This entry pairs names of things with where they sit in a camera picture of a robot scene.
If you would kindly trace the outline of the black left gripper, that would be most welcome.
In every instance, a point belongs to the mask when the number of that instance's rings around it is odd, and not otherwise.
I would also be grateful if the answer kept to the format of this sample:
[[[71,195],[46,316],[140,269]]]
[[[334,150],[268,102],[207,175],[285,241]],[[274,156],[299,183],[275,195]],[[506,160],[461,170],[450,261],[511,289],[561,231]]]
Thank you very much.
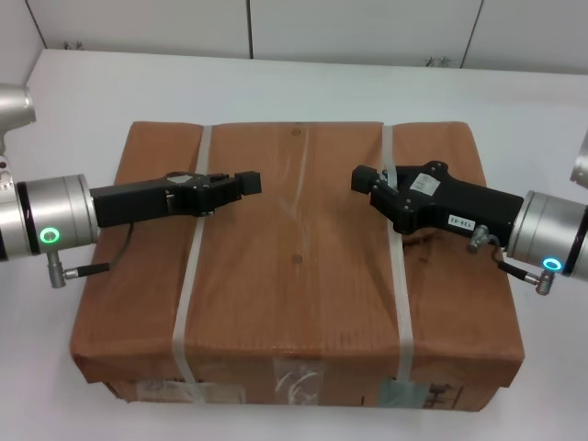
[[[216,182],[220,182],[220,207],[262,192],[261,175],[255,171],[234,176],[173,172],[152,180],[92,188],[90,195],[97,225],[106,228],[169,216],[206,216],[218,207],[211,187]]]

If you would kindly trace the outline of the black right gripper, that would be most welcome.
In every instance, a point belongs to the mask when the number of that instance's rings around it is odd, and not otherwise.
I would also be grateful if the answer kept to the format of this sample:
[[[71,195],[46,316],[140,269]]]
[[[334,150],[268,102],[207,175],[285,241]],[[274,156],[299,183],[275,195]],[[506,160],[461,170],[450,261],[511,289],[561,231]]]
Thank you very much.
[[[509,240],[522,197],[456,179],[442,162],[399,166],[396,172],[395,188],[388,184],[385,169],[359,165],[351,175],[351,189],[369,194],[370,205],[396,232],[437,228],[470,237],[484,226],[499,241]]]

